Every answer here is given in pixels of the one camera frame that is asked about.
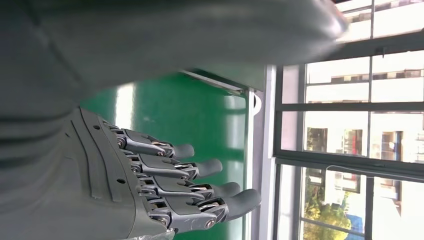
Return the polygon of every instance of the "gray prosthetic hand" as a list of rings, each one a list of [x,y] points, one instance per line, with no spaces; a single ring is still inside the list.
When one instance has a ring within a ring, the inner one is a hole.
[[[118,147],[128,158],[138,179],[138,194],[150,206],[149,217],[166,226],[168,233],[207,230],[244,216],[261,202],[256,190],[241,192],[235,182],[220,186],[191,182],[217,174],[223,166],[218,159],[182,162],[194,155],[190,144],[174,146],[108,122],[104,125],[116,135]]]

